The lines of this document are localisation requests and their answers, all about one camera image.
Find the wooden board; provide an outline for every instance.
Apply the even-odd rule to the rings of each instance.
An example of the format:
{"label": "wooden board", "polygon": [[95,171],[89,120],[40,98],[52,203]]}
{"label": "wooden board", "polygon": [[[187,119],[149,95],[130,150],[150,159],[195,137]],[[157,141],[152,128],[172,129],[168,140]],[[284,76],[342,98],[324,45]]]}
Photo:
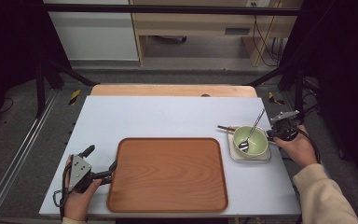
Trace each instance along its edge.
{"label": "wooden board", "polygon": [[91,95],[257,97],[253,87],[228,85],[102,84],[94,86]]}
{"label": "wooden board", "polygon": [[221,212],[227,188],[213,138],[125,138],[107,207],[112,212]]}

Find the spoon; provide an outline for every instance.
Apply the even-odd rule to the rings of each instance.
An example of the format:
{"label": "spoon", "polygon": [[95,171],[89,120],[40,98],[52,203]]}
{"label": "spoon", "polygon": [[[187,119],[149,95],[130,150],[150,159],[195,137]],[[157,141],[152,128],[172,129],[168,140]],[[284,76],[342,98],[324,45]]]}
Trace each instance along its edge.
{"label": "spoon", "polygon": [[248,137],[246,138],[245,141],[241,142],[239,145],[238,145],[238,148],[242,151],[242,152],[247,152],[249,150],[249,138],[252,136],[252,133],[254,132],[255,130],[255,126],[257,126],[258,124],[258,121],[260,121],[261,119],[261,116],[263,116],[264,114],[264,111],[266,111],[264,108],[261,110],[260,114],[258,115],[257,117],[257,120],[255,121],[255,125],[253,126],[251,132],[249,133]]}

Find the green bowl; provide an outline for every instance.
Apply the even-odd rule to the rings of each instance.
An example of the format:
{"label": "green bowl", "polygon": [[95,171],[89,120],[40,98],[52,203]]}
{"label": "green bowl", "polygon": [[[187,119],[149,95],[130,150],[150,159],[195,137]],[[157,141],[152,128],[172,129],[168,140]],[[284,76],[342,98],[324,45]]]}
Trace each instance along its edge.
{"label": "green bowl", "polygon": [[266,134],[260,128],[255,128],[252,136],[249,138],[249,149],[247,152],[243,152],[238,149],[238,145],[245,141],[249,136],[253,127],[251,126],[241,126],[235,132],[233,136],[234,147],[235,149],[244,157],[256,157],[267,151],[269,148],[269,140],[266,137]]}

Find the white tabletop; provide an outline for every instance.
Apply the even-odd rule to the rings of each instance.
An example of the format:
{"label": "white tabletop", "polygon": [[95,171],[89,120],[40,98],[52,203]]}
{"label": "white tabletop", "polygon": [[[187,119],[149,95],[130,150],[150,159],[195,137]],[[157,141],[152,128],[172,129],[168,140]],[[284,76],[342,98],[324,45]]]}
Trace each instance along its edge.
{"label": "white tabletop", "polygon": [[[106,171],[117,144],[126,137],[212,137],[220,143],[226,176],[228,207],[220,213],[112,213],[106,207],[109,185],[92,198],[89,215],[98,217],[248,217],[299,215],[299,202],[283,165],[280,151],[270,144],[270,161],[234,161],[227,133],[217,125],[253,125],[263,108],[260,98],[88,96],[68,146],[40,209],[41,215],[60,213],[52,201],[61,189],[62,171],[70,154],[90,145],[85,159],[92,172]],[[258,126],[269,130],[264,114]]]}

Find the brown tray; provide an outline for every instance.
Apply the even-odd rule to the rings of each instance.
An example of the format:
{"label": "brown tray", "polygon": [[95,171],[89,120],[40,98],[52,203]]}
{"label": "brown tray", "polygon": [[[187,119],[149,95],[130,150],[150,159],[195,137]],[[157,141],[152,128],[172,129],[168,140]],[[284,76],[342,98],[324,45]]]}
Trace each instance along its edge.
{"label": "brown tray", "polygon": [[115,213],[221,212],[227,188],[213,138],[125,138],[107,207]]}

